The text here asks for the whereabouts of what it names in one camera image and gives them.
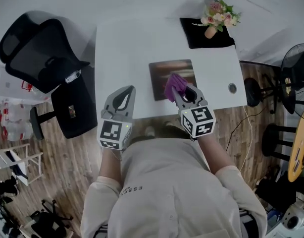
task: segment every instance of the stool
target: stool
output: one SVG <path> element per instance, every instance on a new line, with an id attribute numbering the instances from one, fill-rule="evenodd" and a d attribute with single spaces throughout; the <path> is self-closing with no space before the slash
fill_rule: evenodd
<path id="1" fill-rule="evenodd" d="M 290 156 L 275 152 L 277 145 L 293 146 L 293 142 L 279 139 L 280 131 L 296 133 L 296 128 L 277 126 L 273 123 L 269 124 L 266 127 L 262 137 L 262 153 L 264 156 L 273 156 L 281 160 L 289 161 Z"/>

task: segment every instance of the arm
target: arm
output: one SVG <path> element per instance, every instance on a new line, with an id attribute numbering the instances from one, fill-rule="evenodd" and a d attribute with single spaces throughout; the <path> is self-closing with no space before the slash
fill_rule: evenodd
<path id="1" fill-rule="evenodd" d="M 201 136 L 197 140 L 213 174 L 223 167 L 235 165 L 213 134 Z"/>
<path id="2" fill-rule="evenodd" d="M 243 180 L 240 171 L 227 155 L 226 151 L 216 141 L 213 134 L 198 138 L 201 150 L 213 174 L 221 184 L 231 192 L 239 209 L 247 210 L 256 220 L 259 237 L 265 237 L 267 229 L 266 211 Z"/>
<path id="3" fill-rule="evenodd" d="M 86 194 L 81 222 L 82 238 L 93 238 L 96 232 L 106 230 L 110 213 L 121 191 L 120 161 L 110 149 L 103 149 L 99 177 Z"/>

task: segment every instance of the wooden floor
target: wooden floor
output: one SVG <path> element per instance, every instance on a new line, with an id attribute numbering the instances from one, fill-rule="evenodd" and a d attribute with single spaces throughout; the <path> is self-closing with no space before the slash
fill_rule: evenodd
<path id="1" fill-rule="evenodd" d="M 258 80 L 260 86 L 266 84 L 262 74 L 272 75 L 272 68 L 263 65 L 241 63 L 244 78 L 253 77 Z M 278 125 L 283 124 L 283 108 L 280 105 L 277 113 L 271 115 L 269 110 L 273 107 L 272 100 L 264 101 L 255 108 L 245 107 L 248 115 L 259 113 L 264 107 L 265 110 L 256 117 L 250 117 L 253 127 L 253 142 L 241 171 L 245 181 L 250 187 L 254 187 L 257 179 L 265 175 L 269 165 L 276 165 L 276 159 L 264 157 L 261 153 L 261 139 L 266 126 L 272 122 Z M 39 114 L 51 111 L 49 104 L 38 106 Z M 237 124 L 246 117 L 243 107 L 216 110 L 217 124 L 215 134 L 223 147 L 226 147 L 230 133 Z M 148 125 L 162 124 L 170 120 L 176 125 L 178 116 L 169 116 L 153 119 L 141 119 L 135 123 L 134 134 L 144 133 Z M 34 138 L 30 142 L 30 153 L 43 151 L 43 171 L 45 177 L 33 182 L 30 186 L 19 185 L 20 195 L 13 198 L 13 202 L 7 205 L 7 209 L 19 223 L 24 224 L 24 218 L 36 210 L 40 210 L 41 200 L 52 201 L 55 199 L 66 217 L 73 216 L 72 229 L 79 235 L 79 226 L 83 212 L 85 194 L 91 182 L 97 177 L 101 163 L 101 151 L 96 141 L 96 129 L 84 135 L 65 139 L 60 131 L 56 119 L 51 119 L 42 125 L 45 140 L 37 141 Z M 248 152 L 251 141 L 251 128 L 248 120 L 245 120 L 232 136 L 228 154 L 234 159 L 237 167 L 240 168 Z M 0 148 L 10 145 L 19 145 L 21 142 L 9 143 L 1 139 L 0 127 Z M 30 166 L 29 171 L 36 173 L 35 167 Z M 0 180 L 10 177 L 11 170 L 0 170 Z"/>

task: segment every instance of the small vase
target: small vase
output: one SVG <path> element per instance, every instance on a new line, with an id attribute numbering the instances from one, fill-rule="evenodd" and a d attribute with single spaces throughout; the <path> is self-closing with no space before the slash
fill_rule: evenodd
<path id="1" fill-rule="evenodd" d="M 208 39 L 211 39 L 216 34 L 216 28 L 213 26 L 209 26 L 205 31 L 205 36 Z"/>

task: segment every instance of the purple cloth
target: purple cloth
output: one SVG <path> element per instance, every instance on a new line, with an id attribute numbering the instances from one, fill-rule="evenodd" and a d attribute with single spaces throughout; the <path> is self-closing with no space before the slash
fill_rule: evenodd
<path id="1" fill-rule="evenodd" d="M 185 94 L 185 91 L 186 91 L 187 80 L 182 78 L 178 74 L 170 75 L 170 77 L 168 78 L 168 81 L 166 83 L 165 91 L 164 91 L 164 94 L 165 94 L 166 98 L 168 98 L 170 100 L 170 102 L 175 101 L 174 95 L 173 95 L 173 92 L 172 92 L 172 87 L 174 87 L 176 89 L 176 91 L 181 96 L 183 96 Z"/>

